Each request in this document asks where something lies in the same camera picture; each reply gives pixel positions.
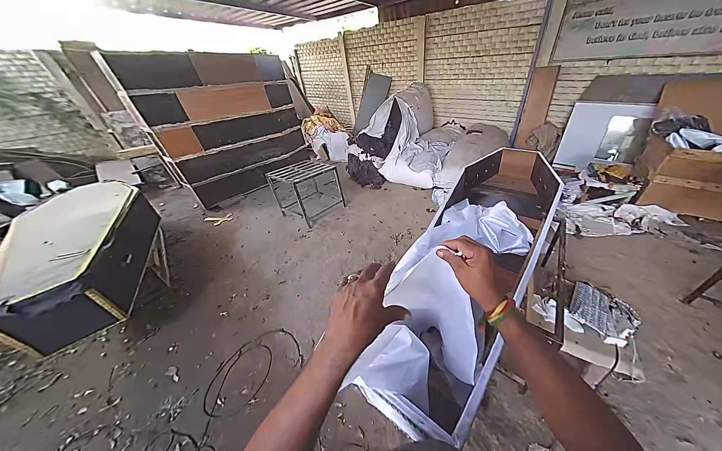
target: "dirt floor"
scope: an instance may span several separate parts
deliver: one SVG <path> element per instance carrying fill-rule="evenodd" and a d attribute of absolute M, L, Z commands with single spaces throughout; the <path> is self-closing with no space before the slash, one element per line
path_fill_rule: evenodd
<path fill-rule="evenodd" d="M 283 217 L 268 189 L 218 213 L 195 208 L 187 190 L 147 193 L 163 218 L 173 288 L 147 274 L 126 323 L 49 359 L 0 346 L 0 450 L 241 449 L 313 352 L 340 278 L 397 259 L 433 216 L 429 190 L 367 190 L 340 173 L 348 206 L 312 231 Z M 235 219 L 204 221 L 226 213 Z M 570 237 L 568 278 L 607 288 L 643 318 L 647 380 L 610 377 L 600 388 L 642 445 L 722 450 L 722 309 L 677 302 L 722 263 L 698 243 L 722 246 L 722 225 L 665 231 Z M 722 282 L 711 294 L 722 299 Z M 384 451 L 405 440 L 348 388 L 317 449 Z M 529 394 L 496 374 L 467 448 L 531 444 L 554 446 L 553 436 Z"/>

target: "table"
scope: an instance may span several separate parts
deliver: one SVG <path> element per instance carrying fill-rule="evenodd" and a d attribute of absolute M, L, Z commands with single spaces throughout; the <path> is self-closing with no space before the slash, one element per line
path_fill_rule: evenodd
<path fill-rule="evenodd" d="M 336 188 L 338 188 L 338 197 L 323 193 L 319 191 L 319 186 L 316 182 L 316 177 L 321 176 L 322 174 L 333 172 L 334 180 L 336 181 Z M 297 185 L 300 183 L 307 181 L 307 180 L 313 180 L 314 181 L 314 192 L 311 194 L 308 194 L 307 196 L 303 197 L 300 195 L 300 191 L 297 189 Z M 325 213 L 327 210 L 329 210 L 331 207 L 334 207 L 338 204 L 342 204 L 345 207 L 347 207 L 347 202 L 344 200 L 344 193 L 342 192 L 342 185 L 338 181 L 338 171 L 336 170 L 336 167 L 333 165 L 328 165 L 327 163 L 323 163 L 321 161 L 301 161 L 299 163 L 296 163 L 291 166 L 286 166 L 285 168 L 277 169 L 272 172 L 266 173 L 266 181 L 269 183 L 269 188 L 272 189 L 272 195 L 275 196 L 275 201 L 277 202 L 277 206 L 280 207 L 280 212 L 283 213 L 283 216 L 286 216 L 286 209 L 291 207 L 292 205 L 299 204 L 300 210 L 302 212 L 300 213 L 297 210 L 291 210 L 292 213 L 297 214 L 299 216 L 302 216 L 306 220 L 306 224 L 308 225 L 309 229 L 312 229 L 313 226 L 311 225 L 311 219 L 319 216 L 322 213 Z M 280 183 L 287 183 L 291 185 L 291 188 L 295 191 L 295 196 L 297 197 L 297 200 L 295 202 L 291 202 L 288 205 L 284 205 L 280 199 L 277 197 L 277 192 L 275 191 L 275 184 L 274 181 L 280 182 Z M 307 198 L 310 198 L 311 196 L 327 196 L 328 198 L 334 198 L 336 199 L 336 202 L 328 205 L 327 207 L 317 211 L 315 214 L 310 215 L 306 211 L 306 206 L 303 204 L 303 200 L 306 200 Z"/>

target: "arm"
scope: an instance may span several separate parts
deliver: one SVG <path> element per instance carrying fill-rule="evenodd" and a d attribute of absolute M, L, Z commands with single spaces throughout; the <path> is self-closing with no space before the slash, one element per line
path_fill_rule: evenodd
<path fill-rule="evenodd" d="M 508 288 L 497 283 L 502 280 L 497 277 L 502 270 L 495 264 L 492 251 L 466 236 L 442 244 L 462 252 L 463 257 L 442 250 L 437 254 L 450 264 L 461 286 L 485 311 L 493 311 L 507 298 Z M 519 374 L 526 379 L 550 430 L 567 451 L 642 450 L 600 396 L 516 309 L 497 328 L 506 343 L 515 348 L 511 355 Z"/>
<path fill-rule="evenodd" d="M 343 282 L 330 306 L 322 341 L 295 383 L 266 416 L 245 451 L 305 451 L 314 448 L 339 385 L 386 324 L 403 319 L 403 307 L 384 308 L 384 289 L 394 270 L 373 263 L 356 280 Z"/>

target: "pale brick wall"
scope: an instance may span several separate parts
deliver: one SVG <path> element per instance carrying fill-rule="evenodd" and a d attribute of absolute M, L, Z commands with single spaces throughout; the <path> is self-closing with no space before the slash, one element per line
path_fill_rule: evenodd
<path fill-rule="evenodd" d="M 352 126 L 353 114 L 347 102 L 344 87 L 344 68 L 338 49 L 338 39 L 323 39 L 312 43 L 297 44 L 300 74 L 303 76 L 305 94 L 314 108 L 327 106 L 336 120 Z"/>
<path fill-rule="evenodd" d="M 425 16 L 425 82 L 435 125 L 455 119 L 511 131 L 544 8 L 545 0 L 495 1 Z M 344 34 L 356 108 L 367 64 L 393 78 L 389 94 L 416 81 L 416 22 L 406 18 Z M 297 53 L 311 102 L 326 103 L 344 114 L 346 88 L 338 40 L 301 44 Z M 319 78 L 317 71 L 329 74 Z"/>
<path fill-rule="evenodd" d="M 436 125 L 480 121 L 511 132 L 544 10 L 544 0 L 515 0 L 426 15 L 425 82 Z"/>
<path fill-rule="evenodd" d="M 0 51 L 0 78 L 15 92 L 38 94 L 48 111 L 26 103 L 12 115 L 0 113 L 0 149 L 35 147 L 43 152 L 115 157 L 117 149 L 96 131 L 29 51 Z"/>
<path fill-rule="evenodd" d="M 551 63 L 562 66 L 547 120 L 564 127 L 573 105 L 597 76 L 623 74 L 722 73 L 722 55 L 591 59 Z"/>

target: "wire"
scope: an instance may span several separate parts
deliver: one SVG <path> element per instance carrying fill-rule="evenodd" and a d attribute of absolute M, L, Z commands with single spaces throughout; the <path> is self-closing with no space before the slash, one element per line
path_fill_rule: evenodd
<path fill-rule="evenodd" d="M 609 372 L 603 378 L 601 378 L 597 382 L 597 384 L 595 384 L 595 391 L 597 391 L 601 387 L 601 384 L 603 384 L 603 382 L 607 379 L 607 377 L 609 377 L 609 374 L 612 374 L 613 372 L 615 372 L 615 368 L 617 367 L 617 363 L 619 361 L 620 361 L 620 348 L 615 344 L 615 363 L 612 364 L 611 368 L 609 368 Z"/>
<path fill-rule="evenodd" d="M 266 385 L 269 374 L 272 372 L 272 360 L 274 354 L 272 352 L 272 348 L 264 344 L 262 340 L 267 335 L 272 334 L 284 334 L 291 338 L 291 341 L 293 341 L 295 346 L 297 347 L 297 360 L 295 361 L 295 366 L 302 368 L 303 364 L 305 363 L 305 357 L 303 356 L 303 351 L 300 348 L 300 343 L 291 332 L 286 331 L 286 329 L 274 329 L 273 331 L 267 331 L 256 336 L 252 340 L 242 344 L 230 357 L 223 360 L 219 364 L 219 366 L 216 367 L 216 373 L 214 374 L 214 377 L 211 379 L 211 381 L 208 383 L 206 393 L 202 397 L 202 410 L 203 412 L 205 412 L 208 420 L 206 421 L 205 430 L 202 431 L 202 437 L 200 438 L 200 440 L 197 440 L 193 435 L 189 433 L 176 431 L 174 428 L 170 428 L 168 431 L 156 435 L 151 441 L 149 441 L 149 443 L 147 443 L 147 445 L 144 447 L 144 450 L 149 451 L 151 449 L 155 449 L 155 444 L 157 444 L 161 438 L 168 436 L 168 444 L 165 446 L 165 448 L 158 449 L 163 449 L 164 451 L 182 451 L 190 445 L 193 446 L 194 451 L 201 451 L 204 449 L 216 451 L 216 448 L 214 446 L 206 445 L 206 439 L 208 437 L 208 429 L 210 428 L 211 420 L 214 418 L 221 418 L 223 416 L 235 415 L 244 407 L 252 405 L 253 399 L 255 399 L 255 396 L 261 391 L 261 388 Z M 255 392 L 253 392 L 253 394 L 246 400 L 244 404 L 236 405 L 235 407 L 231 408 L 227 413 L 216 415 L 216 405 L 219 404 L 220 399 L 219 393 L 221 393 L 221 390 L 225 387 L 225 383 L 227 382 L 227 378 L 230 375 L 230 372 L 244 355 L 247 355 L 255 350 L 266 351 L 266 354 L 269 357 L 269 364 L 267 364 L 266 366 L 266 374 L 264 375 L 261 384 L 258 385 L 258 388 L 255 389 Z M 214 402 L 212 405 L 210 405 L 210 408 L 208 408 L 208 395 L 210 394 L 211 390 L 214 388 L 216 382 L 220 379 L 220 377 L 221 382 L 219 382 L 219 389 L 216 391 Z"/>

